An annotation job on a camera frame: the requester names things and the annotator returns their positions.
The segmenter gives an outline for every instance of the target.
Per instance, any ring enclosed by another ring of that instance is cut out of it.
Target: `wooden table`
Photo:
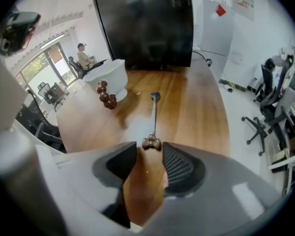
[[[127,71],[127,97],[114,110],[104,108],[98,95],[86,85],[57,112],[66,150],[86,151],[136,141],[137,163],[123,186],[130,220],[144,223],[163,201],[162,153],[140,148],[150,133],[153,100],[158,91],[156,136],[174,142],[229,155],[230,136],[218,86],[206,62],[193,55],[191,67],[166,71]]]

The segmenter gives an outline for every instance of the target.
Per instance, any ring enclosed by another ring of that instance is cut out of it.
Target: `red decoration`
[[[216,13],[217,13],[217,15],[222,17],[226,13],[226,10],[223,9],[223,7],[221,5],[218,5],[218,7],[216,8]]]

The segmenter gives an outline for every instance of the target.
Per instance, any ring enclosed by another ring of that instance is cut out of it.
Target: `ceiling light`
[[[64,34],[61,34],[60,36],[55,37],[54,39],[48,41],[46,44],[42,45],[42,46],[40,47],[40,49],[45,48],[46,46],[48,46],[49,44],[55,42],[56,40],[60,39],[60,38],[63,37],[63,36],[64,36]]]

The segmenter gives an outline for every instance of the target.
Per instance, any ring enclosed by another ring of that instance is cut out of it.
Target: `seated person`
[[[79,49],[79,52],[78,52],[78,58],[79,58],[79,62],[82,66],[82,69],[83,70],[89,70],[92,68],[93,64],[96,63],[96,61],[94,60],[91,60],[85,53],[85,46],[84,44],[80,43],[78,44],[78,49]]]

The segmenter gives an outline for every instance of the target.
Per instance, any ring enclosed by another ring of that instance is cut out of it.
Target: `wall picture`
[[[255,20],[254,0],[233,0],[233,9],[235,13]]]

